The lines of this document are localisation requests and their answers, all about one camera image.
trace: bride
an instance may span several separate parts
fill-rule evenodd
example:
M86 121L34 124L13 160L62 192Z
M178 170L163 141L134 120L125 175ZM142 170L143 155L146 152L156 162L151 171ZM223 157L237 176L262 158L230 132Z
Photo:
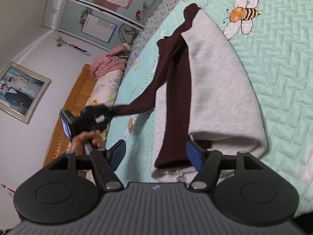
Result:
M35 98L41 89L41 85L29 83L29 80L24 77L10 77L8 80L10 87L16 90L25 92Z

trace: bee wing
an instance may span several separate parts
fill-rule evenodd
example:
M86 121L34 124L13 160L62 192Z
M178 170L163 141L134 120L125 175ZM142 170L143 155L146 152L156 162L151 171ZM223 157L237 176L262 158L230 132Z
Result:
M234 1L234 8L242 7L245 8L247 6L248 0L235 0Z
M247 4L247 8L256 8L258 6L259 0L250 0Z
M241 20L238 20L236 23L229 22L223 31L223 34L225 35L226 39L229 40L236 33L238 33L240 27L241 27Z
M253 21L252 20L248 20L248 21L242 20L242 25L241 25L242 34L251 33L252 27L253 27Z

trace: black suit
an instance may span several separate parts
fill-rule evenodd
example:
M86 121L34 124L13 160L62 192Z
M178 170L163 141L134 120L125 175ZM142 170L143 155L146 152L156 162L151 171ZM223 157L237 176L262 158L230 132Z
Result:
M5 92L4 98L7 102L16 107L24 107L25 109L29 109L32 104L32 98L30 98L27 94L22 93L21 91L15 90L15 93Z

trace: mint green quilt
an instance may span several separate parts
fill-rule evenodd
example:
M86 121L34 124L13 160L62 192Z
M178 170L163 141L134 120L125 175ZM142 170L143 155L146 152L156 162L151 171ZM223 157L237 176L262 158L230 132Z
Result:
M181 0L123 79L116 104L130 103L151 82L156 43L182 24L186 6L197 3L223 30L229 22L226 9L231 12L234 1ZM239 30L229 42L260 105L268 144L261 160L295 186L299 215L313 211L313 0L259 0L256 9L260 15L253 19L250 34ZM107 147L124 138L128 120L115 119ZM117 171L124 183L151 181L154 123L154 111L140 114L133 132L124 138L127 153Z

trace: pink clothing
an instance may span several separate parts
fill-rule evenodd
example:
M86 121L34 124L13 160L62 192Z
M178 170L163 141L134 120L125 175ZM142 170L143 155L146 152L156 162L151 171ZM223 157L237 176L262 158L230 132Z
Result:
M126 51L123 44L111 49L109 53L97 56L90 68L91 75L98 80L110 71L125 70L126 60L118 58L118 53Z

